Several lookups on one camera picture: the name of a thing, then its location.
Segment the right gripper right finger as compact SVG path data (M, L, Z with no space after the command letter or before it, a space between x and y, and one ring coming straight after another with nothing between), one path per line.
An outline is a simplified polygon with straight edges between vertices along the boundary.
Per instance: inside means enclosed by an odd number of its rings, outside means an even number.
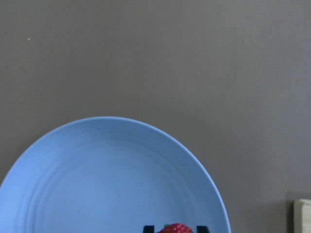
M209 229L207 226L198 225L196 226L196 232L197 233L209 233Z

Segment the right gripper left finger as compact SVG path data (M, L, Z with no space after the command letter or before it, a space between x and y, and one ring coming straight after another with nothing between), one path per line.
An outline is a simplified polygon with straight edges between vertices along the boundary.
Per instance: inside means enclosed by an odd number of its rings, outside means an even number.
M155 233L154 225L146 225L143 227L143 233Z

